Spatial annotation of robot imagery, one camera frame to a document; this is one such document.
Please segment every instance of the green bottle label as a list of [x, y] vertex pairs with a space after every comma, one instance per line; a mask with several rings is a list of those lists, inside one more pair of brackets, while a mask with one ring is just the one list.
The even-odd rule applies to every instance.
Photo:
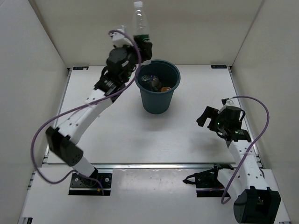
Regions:
[[134, 40], [142, 41], [142, 42], [150, 42], [150, 35], [148, 34], [142, 34], [142, 35], [135, 35], [133, 36]]

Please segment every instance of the white wall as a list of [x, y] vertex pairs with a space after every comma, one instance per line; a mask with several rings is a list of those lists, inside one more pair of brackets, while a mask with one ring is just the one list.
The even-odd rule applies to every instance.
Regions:
[[[299, 1], [266, 0], [233, 65], [241, 94], [262, 100], [270, 125], [259, 141], [265, 167], [272, 168], [293, 223], [299, 223]], [[258, 134], [265, 112], [245, 109]]]
[[[128, 25], [136, 0], [31, 0], [68, 67], [105, 65], [109, 30]], [[153, 58], [232, 65], [261, 0], [143, 0]]]
[[[19, 219], [38, 127], [57, 112], [67, 69], [26, 0], [0, 0], [0, 223]], [[41, 162], [45, 143], [36, 146]]]

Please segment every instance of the clear plastic bottle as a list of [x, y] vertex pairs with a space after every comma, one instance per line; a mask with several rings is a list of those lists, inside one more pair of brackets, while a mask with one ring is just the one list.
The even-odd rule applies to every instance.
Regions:
[[143, 2], [134, 2], [135, 13], [133, 16], [133, 37], [143, 42], [150, 42], [150, 31], [148, 22], [143, 10]]

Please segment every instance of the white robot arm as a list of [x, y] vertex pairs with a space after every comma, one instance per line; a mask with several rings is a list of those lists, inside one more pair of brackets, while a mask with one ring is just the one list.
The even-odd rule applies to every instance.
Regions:
[[[228, 164], [215, 164], [211, 170], [190, 175], [183, 182], [195, 184], [197, 188], [209, 187], [198, 192], [225, 188], [222, 200], [227, 191], [234, 201], [234, 215], [238, 223], [273, 224], [281, 198], [263, 178], [255, 153], [250, 149], [250, 136], [241, 128], [245, 111], [236, 107], [231, 99], [223, 99], [222, 104], [220, 110], [207, 106], [196, 121], [203, 127], [206, 119], [211, 119], [208, 128], [225, 140], [239, 170], [234, 171]], [[195, 177], [195, 182], [189, 181], [190, 177]]]
[[[124, 26], [119, 29], [125, 32]], [[76, 145], [90, 124], [119, 97], [114, 93], [125, 88], [132, 72], [136, 69], [138, 57], [132, 43], [120, 33], [111, 35], [114, 49], [110, 51], [109, 58], [104, 67], [99, 81], [85, 103], [88, 107], [74, 112], [66, 121], [58, 127], [49, 127], [46, 137], [50, 150], [63, 160], [68, 166], [86, 177], [96, 179], [98, 170], [83, 156], [83, 151]], [[151, 59], [152, 43], [138, 42], [142, 62]], [[81, 180], [86, 185], [91, 185], [90, 179]]]

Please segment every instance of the black mounting plate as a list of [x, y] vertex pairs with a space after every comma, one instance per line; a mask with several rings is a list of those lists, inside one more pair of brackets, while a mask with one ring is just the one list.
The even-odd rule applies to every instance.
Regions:
[[[104, 195], [109, 196], [111, 193], [112, 184], [112, 174], [111, 173], [98, 173], [99, 181], [104, 189]], [[95, 183], [92, 186], [87, 186], [80, 181], [80, 176], [73, 173], [71, 176], [69, 195], [93, 195], [93, 196], [103, 196], [102, 192], [98, 191], [98, 184]]]

